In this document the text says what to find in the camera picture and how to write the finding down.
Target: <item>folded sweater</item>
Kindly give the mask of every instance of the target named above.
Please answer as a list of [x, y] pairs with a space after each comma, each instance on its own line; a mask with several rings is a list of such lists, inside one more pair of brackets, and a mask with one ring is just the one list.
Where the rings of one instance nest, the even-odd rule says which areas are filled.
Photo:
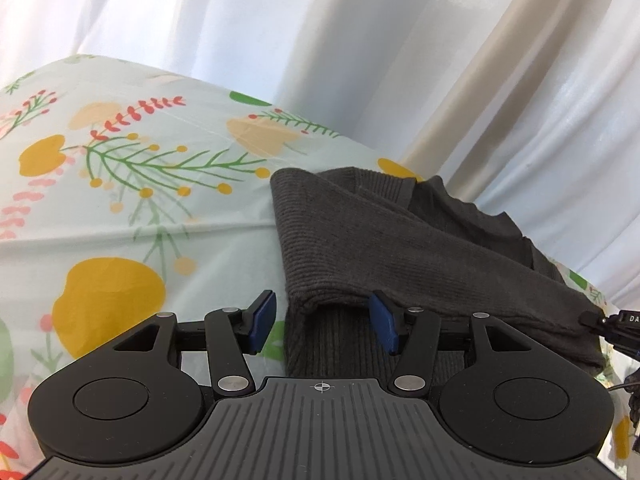
[[602, 370], [597, 336], [578, 324], [597, 307], [564, 284], [507, 214], [450, 197], [439, 177], [417, 183], [357, 168], [287, 168], [273, 174], [271, 192], [290, 375], [388, 380], [397, 358], [370, 326], [374, 290], [447, 320], [487, 312], [583, 369]]

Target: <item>white backdrop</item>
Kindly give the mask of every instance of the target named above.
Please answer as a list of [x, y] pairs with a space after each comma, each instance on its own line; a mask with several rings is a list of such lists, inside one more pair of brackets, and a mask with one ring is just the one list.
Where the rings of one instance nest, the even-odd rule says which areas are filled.
[[75, 53], [277, 102], [640, 308], [640, 0], [0, 0], [0, 85]]

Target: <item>silver screw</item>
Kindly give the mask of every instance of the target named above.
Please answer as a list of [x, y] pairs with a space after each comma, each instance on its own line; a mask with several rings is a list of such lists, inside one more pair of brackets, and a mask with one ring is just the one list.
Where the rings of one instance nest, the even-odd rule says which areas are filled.
[[239, 392], [249, 385], [247, 378], [240, 375], [228, 375], [218, 381], [218, 387], [226, 392]]
[[400, 388], [406, 392], [414, 392], [415, 390], [421, 390], [427, 383], [424, 382], [422, 377], [417, 375], [401, 375], [394, 381], [396, 388]]

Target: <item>floral tablecloth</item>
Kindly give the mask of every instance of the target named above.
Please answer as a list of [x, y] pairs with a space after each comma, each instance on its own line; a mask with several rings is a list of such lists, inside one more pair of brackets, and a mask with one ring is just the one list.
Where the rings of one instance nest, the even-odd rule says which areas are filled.
[[[84, 55], [0, 90], [0, 160], [0, 480], [19, 480], [42, 458], [26, 417], [34, 387], [160, 310], [197, 320], [273, 289], [276, 323], [248, 363], [258, 384], [284, 373], [273, 171], [417, 177], [267, 102]], [[613, 309], [557, 265], [569, 286]], [[209, 381], [202, 355], [185, 355], [183, 369]], [[600, 379], [620, 374], [610, 366]], [[616, 402], [601, 458], [623, 472], [633, 430]]]

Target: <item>green leaf print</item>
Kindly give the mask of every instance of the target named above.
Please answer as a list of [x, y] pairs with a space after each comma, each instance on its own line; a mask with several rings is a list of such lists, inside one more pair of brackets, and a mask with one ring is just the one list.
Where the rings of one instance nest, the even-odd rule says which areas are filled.
[[256, 99], [250, 95], [241, 94], [240, 92], [229, 92], [229, 97], [234, 101], [245, 105], [271, 106], [271, 103], [268, 103], [267, 101], [260, 101], [260, 99]]
[[0, 319], [0, 402], [6, 399], [14, 385], [14, 348], [9, 329]]
[[574, 280], [575, 284], [578, 285], [582, 290], [586, 290], [589, 283], [585, 280], [580, 274], [569, 270], [569, 278]]
[[276, 361], [284, 361], [284, 349], [282, 347], [284, 339], [284, 321], [276, 321], [273, 324], [267, 341], [262, 347], [260, 354], [263, 357], [274, 359]]

